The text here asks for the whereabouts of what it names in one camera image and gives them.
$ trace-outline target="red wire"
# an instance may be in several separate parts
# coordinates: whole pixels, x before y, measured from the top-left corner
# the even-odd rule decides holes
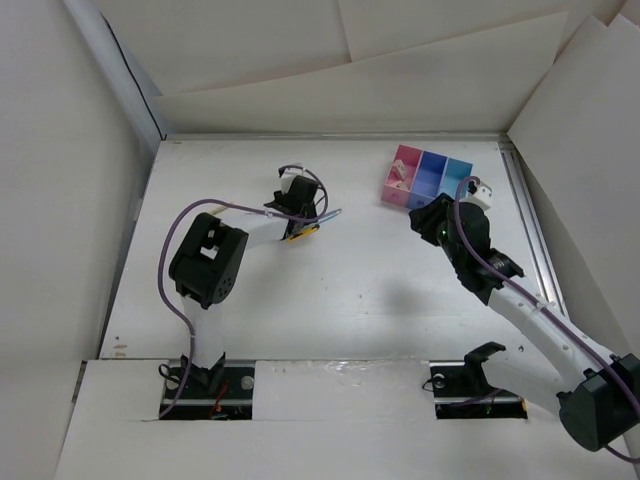
[[[220,393],[216,398],[216,403],[214,403],[213,407],[211,407],[211,410],[209,410],[209,418],[212,418],[216,412],[220,411],[219,410],[220,407],[218,406],[218,404],[220,403],[220,399],[224,396],[224,394],[227,393],[228,389],[229,389],[229,381],[225,380],[225,382],[222,384],[222,388],[220,389]]]

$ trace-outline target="blue compartment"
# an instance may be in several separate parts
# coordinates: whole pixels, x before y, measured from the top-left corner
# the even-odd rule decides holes
[[[447,157],[424,152],[411,186],[411,193],[422,197],[435,198],[438,195],[438,187],[442,182],[442,175],[446,165]]]
[[[444,177],[442,177],[442,183],[438,189],[438,195],[446,193],[451,197],[456,196],[456,189],[458,184],[464,177],[471,175],[471,169],[473,165],[467,162],[461,162],[460,160],[454,160],[450,158],[447,162],[447,167],[444,171]],[[463,197],[467,196],[467,190],[465,189]]]
[[[415,208],[422,208],[425,205],[430,204],[435,197],[425,197],[423,195],[418,195],[417,193],[411,193],[409,195],[409,200],[407,201],[407,208],[413,210]]]

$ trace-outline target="screw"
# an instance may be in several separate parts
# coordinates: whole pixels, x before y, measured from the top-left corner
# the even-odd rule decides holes
[[[433,384],[434,388],[444,388],[444,381],[445,381],[445,376],[442,375],[441,373],[436,373],[432,377],[431,383]]]
[[[243,390],[252,390],[254,383],[255,380],[253,379],[253,377],[247,375],[246,377],[242,377],[242,380],[240,380],[240,387]]]

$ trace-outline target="storage box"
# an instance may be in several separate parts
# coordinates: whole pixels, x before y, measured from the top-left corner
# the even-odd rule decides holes
[[[382,200],[410,209],[424,207],[441,193],[455,197],[473,164],[400,145],[382,190]]]

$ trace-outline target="pink compartment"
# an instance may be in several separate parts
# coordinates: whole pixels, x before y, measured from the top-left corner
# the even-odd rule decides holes
[[[382,189],[383,201],[400,205],[402,207],[406,206],[409,201],[409,193],[411,191],[411,186],[413,185],[413,180],[416,176],[416,170],[418,169],[421,156],[422,150],[417,148],[407,147],[405,145],[400,145],[398,147],[398,151],[391,163],[389,174],[384,182],[384,188]],[[397,182],[402,181],[402,178],[396,174],[393,168],[393,164],[396,160],[402,160],[402,163],[404,164],[406,170],[406,176],[404,178],[404,184],[407,187],[406,190],[394,186]]]

